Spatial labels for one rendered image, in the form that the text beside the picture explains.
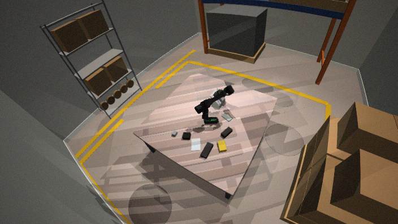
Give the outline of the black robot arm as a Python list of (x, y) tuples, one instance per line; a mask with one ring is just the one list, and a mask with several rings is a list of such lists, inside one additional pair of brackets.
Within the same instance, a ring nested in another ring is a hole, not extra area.
[(200, 114), (201, 112), (203, 113), (202, 109), (208, 109), (210, 107), (210, 105), (213, 104), (213, 102), (217, 101), (218, 99), (224, 97), (224, 96), (230, 96), (234, 93), (234, 89), (232, 87), (232, 85), (228, 85), (227, 87), (224, 88), (224, 90), (217, 90), (217, 92), (215, 92), (213, 94), (213, 98), (208, 98), (202, 102), (200, 102), (199, 105), (197, 105), (196, 107), (194, 107), (195, 111)]

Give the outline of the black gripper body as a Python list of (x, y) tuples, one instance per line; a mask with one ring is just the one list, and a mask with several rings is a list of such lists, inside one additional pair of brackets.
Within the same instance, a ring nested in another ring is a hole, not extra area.
[(208, 119), (208, 109), (202, 109), (203, 110), (203, 112), (204, 112), (204, 114), (202, 114), (202, 119)]

